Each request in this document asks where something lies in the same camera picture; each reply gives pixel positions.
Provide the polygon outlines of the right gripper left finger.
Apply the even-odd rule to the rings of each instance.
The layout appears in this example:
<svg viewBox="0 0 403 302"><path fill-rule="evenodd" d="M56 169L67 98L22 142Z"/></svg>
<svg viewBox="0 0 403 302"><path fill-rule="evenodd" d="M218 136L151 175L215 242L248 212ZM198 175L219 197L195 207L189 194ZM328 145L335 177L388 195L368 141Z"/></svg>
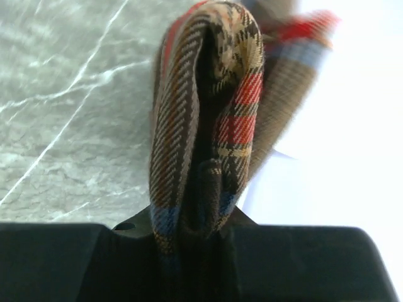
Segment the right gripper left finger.
<svg viewBox="0 0 403 302"><path fill-rule="evenodd" d="M160 301L178 267L175 211L154 207L112 230L97 223L2 223L2 301Z"/></svg>

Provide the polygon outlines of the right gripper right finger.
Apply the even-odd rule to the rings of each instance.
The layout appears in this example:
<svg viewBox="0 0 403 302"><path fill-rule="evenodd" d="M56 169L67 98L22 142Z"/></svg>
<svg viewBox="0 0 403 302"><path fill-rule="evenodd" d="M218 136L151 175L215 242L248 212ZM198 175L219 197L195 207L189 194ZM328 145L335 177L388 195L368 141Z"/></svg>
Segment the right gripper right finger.
<svg viewBox="0 0 403 302"><path fill-rule="evenodd" d="M221 252L221 301L398 299L377 246L360 228L258 225L235 210Z"/></svg>

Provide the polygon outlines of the red brown plaid shirt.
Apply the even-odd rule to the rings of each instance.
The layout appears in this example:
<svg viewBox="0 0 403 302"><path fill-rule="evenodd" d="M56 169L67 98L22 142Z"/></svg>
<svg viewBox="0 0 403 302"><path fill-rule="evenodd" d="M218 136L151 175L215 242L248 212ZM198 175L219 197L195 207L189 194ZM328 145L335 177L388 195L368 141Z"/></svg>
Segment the red brown plaid shirt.
<svg viewBox="0 0 403 302"><path fill-rule="evenodd" d="M312 87L337 19L288 1L202 1L156 56L150 220L163 301L213 301L217 240Z"/></svg>

